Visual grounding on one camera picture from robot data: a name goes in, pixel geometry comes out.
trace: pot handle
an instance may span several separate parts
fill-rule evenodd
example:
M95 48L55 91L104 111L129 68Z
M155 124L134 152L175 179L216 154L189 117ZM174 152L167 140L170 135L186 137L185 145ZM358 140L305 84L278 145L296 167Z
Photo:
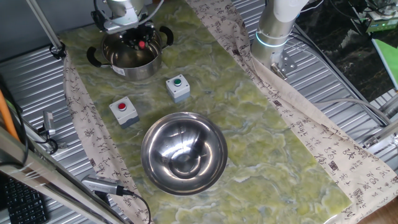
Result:
M166 47L173 45L173 43L174 43L174 35L173 35L172 30L170 30L166 26L161 26L159 28L159 31L164 33L164 34L166 34L166 36L167 36L166 45L163 46L162 49L165 49Z
M99 60L97 60L94 56L97 49L95 47L89 47L87 50L87 59L88 61L97 68L106 68L111 67L111 64L102 64Z

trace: metal bowl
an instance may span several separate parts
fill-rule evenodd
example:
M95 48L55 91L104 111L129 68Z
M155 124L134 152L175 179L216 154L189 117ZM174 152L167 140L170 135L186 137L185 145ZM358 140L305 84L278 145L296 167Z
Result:
M149 179L164 192L193 195L221 177L228 150L223 133L204 116L181 112L150 127L141 146Z

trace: green marble surface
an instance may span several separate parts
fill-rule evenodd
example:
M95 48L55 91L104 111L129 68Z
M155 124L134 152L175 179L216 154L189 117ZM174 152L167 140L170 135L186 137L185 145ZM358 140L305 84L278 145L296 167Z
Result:
M156 223L323 223L351 203L185 2L165 3L154 22L171 28L175 42L164 50L157 74L137 83L88 63L87 48L99 47L102 38L96 27L61 36ZM175 104L165 81L180 73L190 83L191 97ZM108 108L123 96L141 119L127 129ZM159 190L140 160L146 131L178 111L210 118L228 143L219 181L187 197Z

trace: red button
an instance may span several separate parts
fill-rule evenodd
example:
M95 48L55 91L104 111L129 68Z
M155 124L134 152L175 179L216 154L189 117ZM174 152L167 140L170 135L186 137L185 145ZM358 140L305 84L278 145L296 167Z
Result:
M118 105L118 108L119 108L119 110L124 110L124 109L126 109L126 105L124 103L120 103Z
M141 40L140 42L138 42L138 46L139 46L141 49L144 49L144 48L145 48L145 42Z

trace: keyboard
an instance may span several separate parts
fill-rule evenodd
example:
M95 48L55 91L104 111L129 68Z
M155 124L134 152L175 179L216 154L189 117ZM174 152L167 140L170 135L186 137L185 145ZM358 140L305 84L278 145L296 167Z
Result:
M49 220L43 195L8 177L3 184L11 224L43 224Z

